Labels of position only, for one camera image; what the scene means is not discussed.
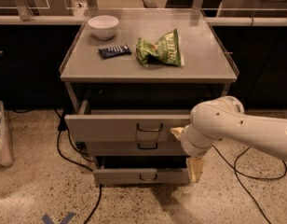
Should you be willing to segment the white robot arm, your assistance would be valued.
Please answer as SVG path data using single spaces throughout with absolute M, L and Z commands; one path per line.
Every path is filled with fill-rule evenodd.
M 247 115 L 242 103 L 233 96 L 195 105 L 190 112 L 190 123 L 172 128 L 171 133 L 188 155 L 186 165 L 193 183 L 200 180 L 203 157 L 220 138 L 241 142 L 287 161 L 287 119 Z

